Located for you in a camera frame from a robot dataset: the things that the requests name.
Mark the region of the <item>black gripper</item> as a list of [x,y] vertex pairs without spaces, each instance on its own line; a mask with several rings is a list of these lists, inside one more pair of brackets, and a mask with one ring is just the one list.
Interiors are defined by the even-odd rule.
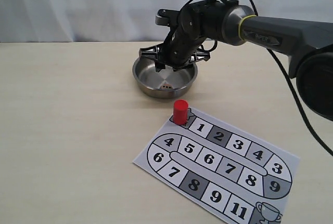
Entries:
[[174,35],[169,34],[163,43],[141,48],[139,58],[153,61],[156,72],[166,67],[177,72],[192,67],[196,62],[210,59],[210,52],[199,48],[205,40],[205,37],[192,39],[189,34],[177,29]]

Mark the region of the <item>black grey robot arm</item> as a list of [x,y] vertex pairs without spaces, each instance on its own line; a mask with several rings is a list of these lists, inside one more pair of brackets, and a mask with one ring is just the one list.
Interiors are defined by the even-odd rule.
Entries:
[[156,24],[170,31],[164,42],[141,48],[139,56],[155,62],[157,69],[181,70],[199,59],[206,39],[240,46],[250,42],[286,55],[288,77],[296,80],[305,105],[316,114],[332,119],[332,24],[257,16],[236,0],[221,3],[204,0],[181,10],[160,9]]

